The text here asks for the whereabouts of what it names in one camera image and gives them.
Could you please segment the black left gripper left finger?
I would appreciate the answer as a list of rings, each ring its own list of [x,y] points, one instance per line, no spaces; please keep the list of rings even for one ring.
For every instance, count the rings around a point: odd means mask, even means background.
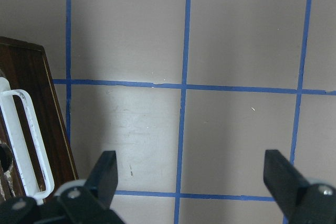
[[[110,209],[118,185],[115,151],[104,151],[87,179],[62,185],[56,192],[64,223],[117,223]]]

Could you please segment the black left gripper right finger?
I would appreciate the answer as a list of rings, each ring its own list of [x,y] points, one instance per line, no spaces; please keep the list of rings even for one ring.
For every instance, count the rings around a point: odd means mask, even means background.
[[[305,178],[278,150],[265,150],[264,184],[289,223],[335,223],[335,187]]]

